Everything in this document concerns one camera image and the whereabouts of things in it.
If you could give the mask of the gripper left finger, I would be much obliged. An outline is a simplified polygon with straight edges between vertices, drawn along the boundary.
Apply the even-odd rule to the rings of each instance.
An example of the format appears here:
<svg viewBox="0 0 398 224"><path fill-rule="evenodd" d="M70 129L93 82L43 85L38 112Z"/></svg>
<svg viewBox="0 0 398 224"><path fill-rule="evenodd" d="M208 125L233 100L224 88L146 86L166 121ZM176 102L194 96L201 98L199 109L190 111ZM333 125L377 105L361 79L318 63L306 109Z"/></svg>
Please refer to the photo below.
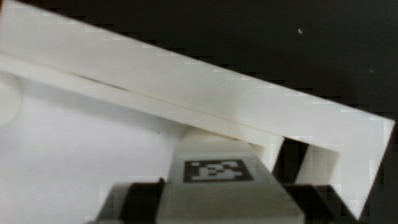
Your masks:
<svg viewBox="0 0 398 224"><path fill-rule="evenodd" d="M96 224L157 224L166 181L116 184L96 217Z"/></svg>

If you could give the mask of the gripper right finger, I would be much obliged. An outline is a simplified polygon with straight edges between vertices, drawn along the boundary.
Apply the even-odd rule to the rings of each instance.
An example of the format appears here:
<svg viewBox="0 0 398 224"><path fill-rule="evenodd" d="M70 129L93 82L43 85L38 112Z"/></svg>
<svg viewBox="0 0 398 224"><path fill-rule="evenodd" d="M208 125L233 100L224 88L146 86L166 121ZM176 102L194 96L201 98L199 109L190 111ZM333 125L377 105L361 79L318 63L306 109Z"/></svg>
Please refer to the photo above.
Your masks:
<svg viewBox="0 0 398 224"><path fill-rule="evenodd" d="M304 212L304 224L356 224L356 217L329 185L290 184L285 189Z"/></svg>

